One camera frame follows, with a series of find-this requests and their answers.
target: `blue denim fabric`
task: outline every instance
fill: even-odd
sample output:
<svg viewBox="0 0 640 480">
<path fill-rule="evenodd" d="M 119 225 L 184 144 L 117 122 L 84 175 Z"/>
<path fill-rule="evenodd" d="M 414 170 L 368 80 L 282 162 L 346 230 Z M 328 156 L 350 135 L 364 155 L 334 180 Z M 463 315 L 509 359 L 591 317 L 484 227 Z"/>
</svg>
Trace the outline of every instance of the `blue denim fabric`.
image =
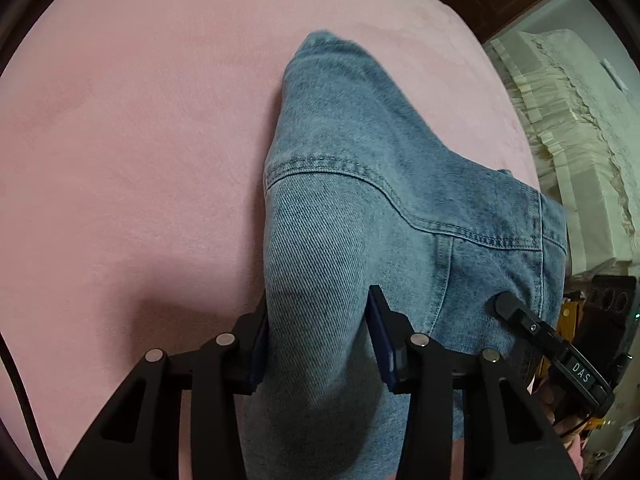
<svg viewBox="0 0 640 480">
<path fill-rule="evenodd" d="M 357 44 L 306 38 L 284 75 L 264 177 L 270 355 L 243 407 L 250 479 L 396 470 L 409 399 L 380 380 L 363 322 L 369 285 L 416 330 L 471 354 L 513 357 L 485 307 L 498 292 L 557 319 L 561 207 L 449 151 Z M 514 364 L 525 372 L 529 359 Z M 458 438 L 460 400 L 454 419 Z"/>
</svg>

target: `metal screw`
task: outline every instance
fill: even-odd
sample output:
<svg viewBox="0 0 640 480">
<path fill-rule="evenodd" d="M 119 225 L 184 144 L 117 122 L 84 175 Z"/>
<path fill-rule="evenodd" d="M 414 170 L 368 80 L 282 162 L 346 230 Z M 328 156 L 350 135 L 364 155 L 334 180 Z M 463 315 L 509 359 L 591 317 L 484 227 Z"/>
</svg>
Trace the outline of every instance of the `metal screw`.
<svg viewBox="0 0 640 480">
<path fill-rule="evenodd" d="M 236 336 L 234 336 L 233 334 L 231 334 L 229 332 L 225 332 L 223 334 L 220 334 L 216 338 L 216 343 L 218 343 L 220 346 L 229 346 L 229 345 L 233 344 L 233 342 L 235 340 L 236 340 Z"/>
<path fill-rule="evenodd" d="M 500 352 L 493 348 L 485 348 L 482 350 L 482 357 L 490 363 L 495 363 L 500 359 Z"/>
<path fill-rule="evenodd" d="M 147 353 L 145 354 L 145 359 L 150 363 L 155 363 L 155 362 L 158 362 L 160 359 L 162 359 L 163 355 L 164 355 L 164 352 L 161 349 L 152 348 L 151 350 L 147 351 Z"/>
<path fill-rule="evenodd" d="M 415 334 L 412 334 L 409 341 L 416 346 L 427 346 L 429 344 L 429 336 L 416 332 Z"/>
</svg>

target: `black wire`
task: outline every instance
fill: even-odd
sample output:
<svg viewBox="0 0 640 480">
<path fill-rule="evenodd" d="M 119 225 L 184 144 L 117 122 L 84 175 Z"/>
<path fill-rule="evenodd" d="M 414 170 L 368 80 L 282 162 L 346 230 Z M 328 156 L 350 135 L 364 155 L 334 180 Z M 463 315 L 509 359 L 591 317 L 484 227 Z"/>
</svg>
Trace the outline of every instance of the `black wire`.
<svg viewBox="0 0 640 480">
<path fill-rule="evenodd" d="M 591 418 L 591 415 L 587 415 L 583 420 L 581 420 L 580 422 L 578 422 L 578 424 L 576 424 L 574 427 L 572 427 L 570 430 L 565 431 L 562 435 L 560 435 L 560 438 L 564 438 L 566 436 L 571 435 L 575 430 L 577 430 L 578 428 L 580 428 L 581 425 L 583 425 L 585 422 L 587 422 L 587 420 L 589 420 Z"/>
<path fill-rule="evenodd" d="M 49 457 L 47 456 L 47 450 L 42 442 L 40 432 L 38 431 L 36 418 L 33 415 L 33 410 L 29 403 L 29 397 L 27 396 L 27 390 L 24 389 L 24 384 L 22 384 L 22 379 L 18 373 L 18 367 L 15 365 L 14 358 L 11 356 L 11 352 L 9 352 L 9 348 L 4 342 L 4 338 L 2 338 L 2 333 L 0 333 L 0 358 L 2 359 L 2 364 L 4 365 L 12 384 L 14 385 L 15 396 L 18 398 L 18 402 L 20 403 L 20 409 L 22 410 L 22 416 L 24 417 L 24 422 L 27 425 L 27 430 L 31 437 L 33 449 L 36 450 L 36 455 L 40 461 L 44 474 L 47 477 L 47 480 L 58 480 L 56 473 L 53 471 L 53 467 L 51 466 L 51 462 L 49 461 Z"/>
</svg>

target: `white wall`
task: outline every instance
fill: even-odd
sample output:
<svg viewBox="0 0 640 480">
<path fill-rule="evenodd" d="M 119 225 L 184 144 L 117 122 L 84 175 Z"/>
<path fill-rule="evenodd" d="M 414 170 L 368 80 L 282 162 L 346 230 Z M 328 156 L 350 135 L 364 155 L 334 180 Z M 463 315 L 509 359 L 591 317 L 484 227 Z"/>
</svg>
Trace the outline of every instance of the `white wall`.
<svg viewBox="0 0 640 480">
<path fill-rule="evenodd" d="M 589 0 L 547 0 L 507 30 L 538 34 L 558 28 L 574 31 L 600 59 L 607 59 L 634 97 L 640 99 L 640 73 L 609 23 Z"/>
</svg>

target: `pink blanket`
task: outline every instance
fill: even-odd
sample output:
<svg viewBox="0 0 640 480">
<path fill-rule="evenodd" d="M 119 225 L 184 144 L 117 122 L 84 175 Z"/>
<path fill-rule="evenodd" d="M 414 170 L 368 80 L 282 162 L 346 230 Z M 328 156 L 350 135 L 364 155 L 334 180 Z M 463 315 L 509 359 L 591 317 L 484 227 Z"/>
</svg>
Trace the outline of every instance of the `pink blanket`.
<svg viewBox="0 0 640 480">
<path fill-rule="evenodd" d="M 366 47 L 447 146 L 537 187 L 498 76 L 436 0 L 56 0 L 0 78 L 0 330 L 57 471 L 145 350 L 256 303 L 280 79 L 318 28 Z M 40 470 L 4 369 L 0 416 Z"/>
</svg>

